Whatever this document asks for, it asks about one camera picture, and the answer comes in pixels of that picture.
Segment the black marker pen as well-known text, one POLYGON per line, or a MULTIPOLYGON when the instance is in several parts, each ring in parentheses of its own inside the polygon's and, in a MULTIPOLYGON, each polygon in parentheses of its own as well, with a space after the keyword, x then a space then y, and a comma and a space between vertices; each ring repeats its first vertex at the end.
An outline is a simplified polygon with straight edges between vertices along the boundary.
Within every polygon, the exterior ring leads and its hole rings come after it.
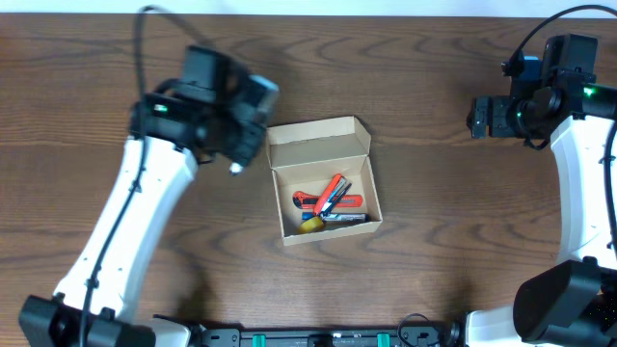
POLYGON ((232 163, 229 166, 229 173, 231 175, 239 175, 244 171, 244 167, 238 163, 232 163))

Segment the red utility knife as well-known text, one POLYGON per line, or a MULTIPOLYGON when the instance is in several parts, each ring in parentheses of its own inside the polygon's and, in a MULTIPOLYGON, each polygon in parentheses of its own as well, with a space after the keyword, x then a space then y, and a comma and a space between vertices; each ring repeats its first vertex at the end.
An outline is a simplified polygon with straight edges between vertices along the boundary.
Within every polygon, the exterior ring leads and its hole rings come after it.
MULTIPOLYGON (((310 195, 302 191, 296 191, 292 196, 294 205, 299 209, 313 209, 319 200, 318 196, 310 195)), ((361 195, 347 195, 337 205, 341 208, 361 207, 363 198, 361 195)))

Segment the cardboard box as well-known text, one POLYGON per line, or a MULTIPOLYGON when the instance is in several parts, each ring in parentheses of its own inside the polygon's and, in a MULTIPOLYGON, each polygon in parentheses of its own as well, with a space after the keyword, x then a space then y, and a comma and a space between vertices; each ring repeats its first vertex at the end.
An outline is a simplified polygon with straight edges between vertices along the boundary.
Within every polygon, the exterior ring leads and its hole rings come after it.
POLYGON ((267 155, 272 171, 285 246, 374 232, 383 222, 369 158, 371 136, 355 117, 316 120, 268 129, 267 155), (347 195, 361 195, 361 207, 335 207, 331 213, 365 213, 366 223, 325 223, 319 231, 299 234, 299 225, 314 217, 299 209, 296 191, 320 197, 336 174, 352 183, 347 195))

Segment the red and white pliers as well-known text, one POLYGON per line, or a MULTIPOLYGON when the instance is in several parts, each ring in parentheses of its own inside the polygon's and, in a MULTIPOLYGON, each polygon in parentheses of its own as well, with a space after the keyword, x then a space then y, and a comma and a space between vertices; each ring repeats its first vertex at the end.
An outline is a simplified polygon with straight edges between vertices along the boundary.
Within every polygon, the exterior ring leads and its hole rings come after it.
POLYGON ((313 207, 313 215, 325 217, 331 214, 338 203, 347 195, 352 183, 342 174, 336 174, 313 207))

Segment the yellow clear tape roll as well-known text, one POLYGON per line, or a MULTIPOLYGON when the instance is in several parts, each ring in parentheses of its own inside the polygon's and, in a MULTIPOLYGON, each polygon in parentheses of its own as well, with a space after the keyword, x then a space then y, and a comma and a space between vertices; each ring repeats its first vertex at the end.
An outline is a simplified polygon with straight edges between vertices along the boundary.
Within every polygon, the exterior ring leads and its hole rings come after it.
POLYGON ((299 234, 319 232, 325 227, 324 221, 319 216, 314 216, 303 221, 298 227, 299 234))

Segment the blue marker pen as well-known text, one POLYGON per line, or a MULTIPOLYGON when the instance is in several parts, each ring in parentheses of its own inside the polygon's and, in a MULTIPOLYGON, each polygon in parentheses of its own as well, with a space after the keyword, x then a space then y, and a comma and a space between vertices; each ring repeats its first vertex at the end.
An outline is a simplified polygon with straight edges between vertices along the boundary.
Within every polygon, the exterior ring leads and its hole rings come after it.
POLYGON ((366 223, 370 221, 370 216, 365 213, 331 213, 327 216, 322 216, 321 220, 324 223, 366 223))

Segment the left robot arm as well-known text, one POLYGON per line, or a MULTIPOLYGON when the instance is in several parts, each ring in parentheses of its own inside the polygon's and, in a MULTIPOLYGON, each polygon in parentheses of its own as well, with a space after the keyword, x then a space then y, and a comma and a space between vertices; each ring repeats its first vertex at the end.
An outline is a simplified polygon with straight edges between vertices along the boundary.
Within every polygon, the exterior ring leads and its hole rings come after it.
POLYGON ((153 252, 202 152, 239 174, 258 153, 277 90, 223 99, 148 93, 124 144, 119 175, 84 250, 49 299, 30 296, 18 323, 32 346, 192 346, 200 325, 136 310, 153 252))

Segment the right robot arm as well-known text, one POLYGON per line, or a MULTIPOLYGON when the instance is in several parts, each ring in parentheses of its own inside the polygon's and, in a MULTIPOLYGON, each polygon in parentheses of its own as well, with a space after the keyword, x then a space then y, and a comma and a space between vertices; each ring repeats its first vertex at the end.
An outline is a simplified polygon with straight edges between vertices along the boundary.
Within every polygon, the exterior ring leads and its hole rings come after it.
POLYGON ((468 346, 616 343, 616 92, 586 82, 509 102, 518 133, 543 139, 557 165, 561 239, 555 266, 524 282, 512 305, 466 317, 468 346))

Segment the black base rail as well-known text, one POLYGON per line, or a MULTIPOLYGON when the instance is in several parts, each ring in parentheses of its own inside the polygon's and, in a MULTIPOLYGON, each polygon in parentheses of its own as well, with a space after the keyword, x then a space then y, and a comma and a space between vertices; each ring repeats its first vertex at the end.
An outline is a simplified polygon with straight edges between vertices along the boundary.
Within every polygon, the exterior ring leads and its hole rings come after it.
POLYGON ((155 315, 149 321, 158 346, 201 347, 405 347, 405 346, 523 346, 508 328, 504 336, 482 329, 468 332, 457 322, 434 323, 414 315, 396 327, 300 330, 245 330, 207 328, 197 322, 155 315))

